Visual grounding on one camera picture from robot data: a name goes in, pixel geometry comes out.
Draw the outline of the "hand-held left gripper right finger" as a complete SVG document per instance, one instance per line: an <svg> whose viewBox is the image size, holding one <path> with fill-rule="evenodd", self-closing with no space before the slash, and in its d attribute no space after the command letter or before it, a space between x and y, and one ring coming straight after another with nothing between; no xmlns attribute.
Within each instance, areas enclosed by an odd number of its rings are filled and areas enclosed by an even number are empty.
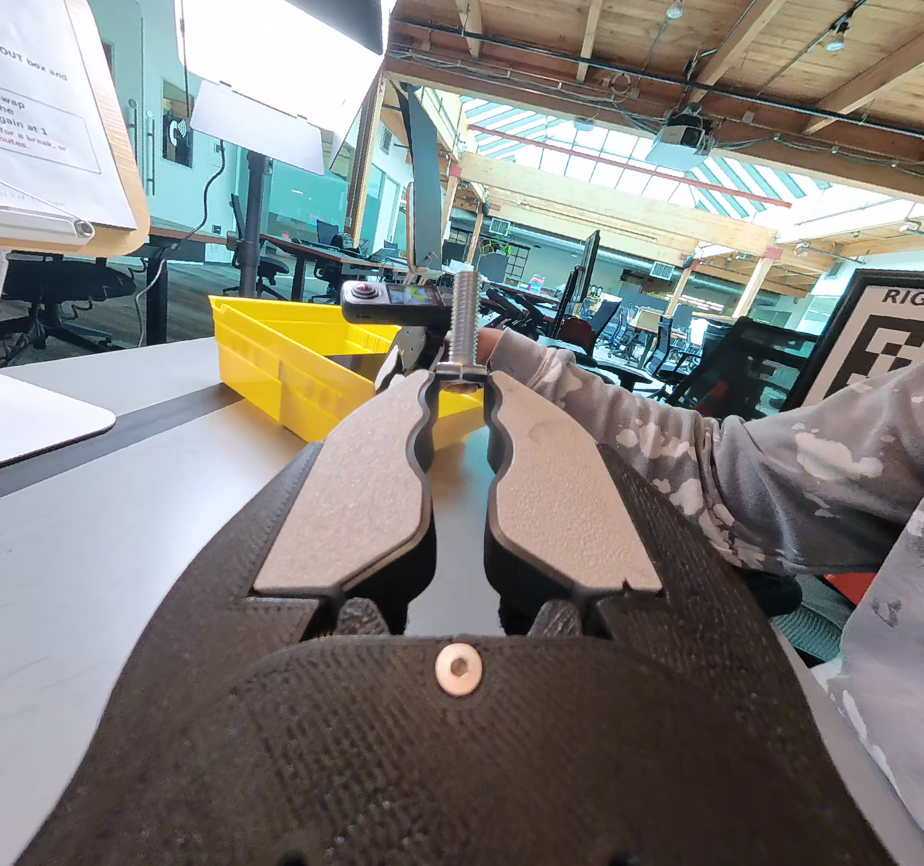
<svg viewBox="0 0 924 866"><path fill-rule="evenodd" d="M516 379L494 373L484 389L489 429L489 544L513 557L492 563L499 593L534 569L576 598L630 589L656 594L663 583L593 437L559 407Z"/></svg>

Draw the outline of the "silver hex bolt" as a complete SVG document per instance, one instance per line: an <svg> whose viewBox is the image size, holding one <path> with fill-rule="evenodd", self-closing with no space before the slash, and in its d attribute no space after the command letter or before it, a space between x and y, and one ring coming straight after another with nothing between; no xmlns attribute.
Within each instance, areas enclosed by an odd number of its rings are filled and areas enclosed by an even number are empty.
<svg viewBox="0 0 924 866"><path fill-rule="evenodd" d="M441 389L457 395L483 387L488 369L478 359L479 273L459 271L454 277L452 323L446 357L434 367Z"/></svg>

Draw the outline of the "person's right forearm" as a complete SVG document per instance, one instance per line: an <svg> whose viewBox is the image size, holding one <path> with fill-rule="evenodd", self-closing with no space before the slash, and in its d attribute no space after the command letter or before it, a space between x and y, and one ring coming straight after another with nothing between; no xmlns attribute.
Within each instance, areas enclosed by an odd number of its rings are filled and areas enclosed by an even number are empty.
<svg viewBox="0 0 924 866"><path fill-rule="evenodd" d="M612 447L741 567L877 574L922 503L921 365L753 421L608 385L512 330L488 366Z"/></svg>

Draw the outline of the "yellow plastic bin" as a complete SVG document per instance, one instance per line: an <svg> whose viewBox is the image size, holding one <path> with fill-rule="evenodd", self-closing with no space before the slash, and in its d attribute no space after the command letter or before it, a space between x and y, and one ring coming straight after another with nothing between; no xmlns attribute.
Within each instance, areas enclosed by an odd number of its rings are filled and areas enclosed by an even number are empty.
<svg viewBox="0 0 924 866"><path fill-rule="evenodd" d="M306 442L374 395L398 333L353 325L340 307L211 296L222 382Z"/></svg>

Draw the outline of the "black office chair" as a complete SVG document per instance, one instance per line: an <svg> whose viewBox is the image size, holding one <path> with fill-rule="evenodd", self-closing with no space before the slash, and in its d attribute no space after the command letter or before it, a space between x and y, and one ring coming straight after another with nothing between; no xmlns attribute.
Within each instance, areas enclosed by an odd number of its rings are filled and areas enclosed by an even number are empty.
<svg viewBox="0 0 924 866"><path fill-rule="evenodd" d="M24 254L6 263L2 299L24 304L25 314L1 322L1 365L8 367L30 349L46 349L49 338L90 353L117 350L104 331L73 325L97 303L130 297L132 274L94 262L60 255Z"/></svg>
<svg viewBox="0 0 924 866"><path fill-rule="evenodd" d="M334 255L334 259L320 259L315 262L314 277L327 285L326 291L321 295L310 298L312 303L339 304L340 291L344 276L344 265L347 259L358 259L359 251L353 237L333 225L318 219L316 222L318 243L325 251Z"/></svg>
<svg viewBox="0 0 924 866"><path fill-rule="evenodd" d="M240 200L235 193L231 195L230 206L234 214L237 234L236 236L232 236L231 234L226 236L226 246L233 253L232 267L240 270L241 259L239 249L243 245L242 239L244 237L245 225ZM257 264L255 297L261 298L267 296L278 301L286 301L286 297L276 290L275 287L276 276L281 274L289 274L287 265L277 259L260 255Z"/></svg>

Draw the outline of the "wooden table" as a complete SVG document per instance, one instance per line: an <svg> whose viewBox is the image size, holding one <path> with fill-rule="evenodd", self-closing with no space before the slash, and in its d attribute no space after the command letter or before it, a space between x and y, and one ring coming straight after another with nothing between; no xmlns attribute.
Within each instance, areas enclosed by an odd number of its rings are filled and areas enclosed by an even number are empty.
<svg viewBox="0 0 924 866"><path fill-rule="evenodd" d="M260 234L261 242L268 244L273 248L295 258L295 271L293 274L292 289L290 300L302 302L305 300L305 281L310 274L314 277L315 262L320 259L334 259L334 255L325 251L319 244L307 243L300 244L283 237ZM408 274L409 270L402 259L347 259L344 265L345 281L372 281L376 277L383 278L385 281L402 280Z"/></svg>

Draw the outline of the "LED light panel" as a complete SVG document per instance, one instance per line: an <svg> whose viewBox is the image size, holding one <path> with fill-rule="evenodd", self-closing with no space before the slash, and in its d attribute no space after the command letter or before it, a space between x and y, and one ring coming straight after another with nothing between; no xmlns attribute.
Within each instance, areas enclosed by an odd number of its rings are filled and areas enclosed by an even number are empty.
<svg viewBox="0 0 924 866"><path fill-rule="evenodd" d="M191 129L322 176L382 68L398 0L174 0Z"/></svg>

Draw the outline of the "wooden document board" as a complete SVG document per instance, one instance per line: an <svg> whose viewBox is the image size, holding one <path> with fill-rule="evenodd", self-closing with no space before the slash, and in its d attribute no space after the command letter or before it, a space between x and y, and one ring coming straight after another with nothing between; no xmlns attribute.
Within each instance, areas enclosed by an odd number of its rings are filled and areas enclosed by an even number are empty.
<svg viewBox="0 0 924 866"><path fill-rule="evenodd" d="M112 259L129 256L148 242L151 229L151 215L141 175L129 142L116 87L105 59L103 44L90 4L87 0L64 0L64 4L75 30L90 87L100 112L121 186L135 219L136 228L124 230L107 225L96 225L94 238L85 246L63 247L44 244L42 249L65 256L84 258Z"/></svg>

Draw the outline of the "black light flag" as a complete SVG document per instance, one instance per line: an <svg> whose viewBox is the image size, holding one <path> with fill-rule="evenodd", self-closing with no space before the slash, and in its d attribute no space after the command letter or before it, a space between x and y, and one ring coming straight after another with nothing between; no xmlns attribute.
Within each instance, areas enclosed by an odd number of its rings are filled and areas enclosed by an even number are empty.
<svg viewBox="0 0 924 866"><path fill-rule="evenodd" d="M412 181L436 178L441 181L437 129L424 108L422 87L402 83L397 95L409 141Z"/></svg>

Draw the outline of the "black light stand pole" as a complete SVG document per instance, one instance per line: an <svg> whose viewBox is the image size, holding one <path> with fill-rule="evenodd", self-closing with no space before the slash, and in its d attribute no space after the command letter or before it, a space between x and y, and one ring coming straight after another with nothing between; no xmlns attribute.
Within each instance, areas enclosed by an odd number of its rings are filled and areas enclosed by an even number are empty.
<svg viewBox="0 0 924 866"><path fill-rule="evenodd" d="M238 273L238 296L260 298L260 234L268 202L271 161L249 149L240 151L247 169L246 201L242 202L237 193L232 194L237 231L226 235L226 246L232 253L231 265Z"/></svg>

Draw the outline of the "printed instruction sheet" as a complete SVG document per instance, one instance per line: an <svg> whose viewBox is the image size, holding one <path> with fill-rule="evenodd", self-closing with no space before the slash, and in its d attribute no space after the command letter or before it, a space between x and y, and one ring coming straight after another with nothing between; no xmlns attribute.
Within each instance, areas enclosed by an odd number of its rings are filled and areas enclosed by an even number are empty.
<svg viewBox="0 0 924 866"><path fill-rule="evenodd" d="M1 0L2 235L137 228L65 0Z"/></svg>

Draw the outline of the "fiducial marker sign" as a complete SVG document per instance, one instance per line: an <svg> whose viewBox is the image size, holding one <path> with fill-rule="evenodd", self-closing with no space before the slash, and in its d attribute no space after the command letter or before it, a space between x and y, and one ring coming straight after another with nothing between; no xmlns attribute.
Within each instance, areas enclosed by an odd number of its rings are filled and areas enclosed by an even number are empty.
<svg viewBox="0 0 924 866"><path fill-rule="evenodd" d="M922 361L922 271L855 271L782 409Z"/></svg>

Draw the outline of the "white document stand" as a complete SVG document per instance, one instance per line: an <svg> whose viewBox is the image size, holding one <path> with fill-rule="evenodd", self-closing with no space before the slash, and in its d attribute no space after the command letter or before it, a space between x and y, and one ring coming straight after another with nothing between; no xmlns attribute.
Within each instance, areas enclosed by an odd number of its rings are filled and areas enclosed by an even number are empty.
<svg viewBox="0 0 924 866"><path fill-rule="evenodd" d="M48 206L44 210L1 208L1 285L6 284L9 255L30 242L55 248L83 247L95 236L89 221ZM1 464L106 433L116 416L75 398L8 377L1 379Z"/></svg>

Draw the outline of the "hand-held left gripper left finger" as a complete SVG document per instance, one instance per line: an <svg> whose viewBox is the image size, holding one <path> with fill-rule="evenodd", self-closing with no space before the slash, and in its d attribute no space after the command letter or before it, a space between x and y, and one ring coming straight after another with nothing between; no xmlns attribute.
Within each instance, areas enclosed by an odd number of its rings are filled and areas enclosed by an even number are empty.
<svg viewBox="0 0 924 866"><path fill-rule="evenodd" d="M436 568L433 425L439 387L417 371L321 444L252 585L253 596L339 607L367 598L406 618Z"/></svg>

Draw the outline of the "ceiling projector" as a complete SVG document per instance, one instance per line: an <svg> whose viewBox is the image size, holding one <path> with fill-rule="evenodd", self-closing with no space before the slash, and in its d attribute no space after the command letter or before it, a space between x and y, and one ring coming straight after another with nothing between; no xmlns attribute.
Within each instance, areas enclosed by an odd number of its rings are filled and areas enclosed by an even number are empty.
<svg viewBox="0 0 924 866"><path fill-rule="evenodd" d="M658 131L645 162L677 172L690 172L714 146L713 122L699 112L685 110L668 116Z"/></svg>

